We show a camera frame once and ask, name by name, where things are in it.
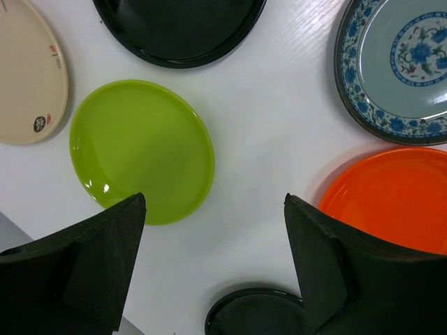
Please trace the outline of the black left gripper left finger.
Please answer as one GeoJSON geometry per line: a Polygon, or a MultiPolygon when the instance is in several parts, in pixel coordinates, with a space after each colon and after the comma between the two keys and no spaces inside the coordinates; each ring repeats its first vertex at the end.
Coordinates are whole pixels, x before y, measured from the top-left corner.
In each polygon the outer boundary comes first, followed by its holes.
{"type": "Polygon", "coordinates": [[[1,252],[2,334],[112,334],[122,321],[146,203],[101,213],[1,252]]]}

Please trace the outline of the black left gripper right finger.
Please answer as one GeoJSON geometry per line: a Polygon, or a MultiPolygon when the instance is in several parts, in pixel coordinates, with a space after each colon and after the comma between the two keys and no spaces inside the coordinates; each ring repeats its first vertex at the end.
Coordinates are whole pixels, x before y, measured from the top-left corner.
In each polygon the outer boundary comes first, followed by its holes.
{"type": "Polygon", "coordinates": [[[310,334],[445,334],[446,257],[373,237],[287,195],[310,334]]]}

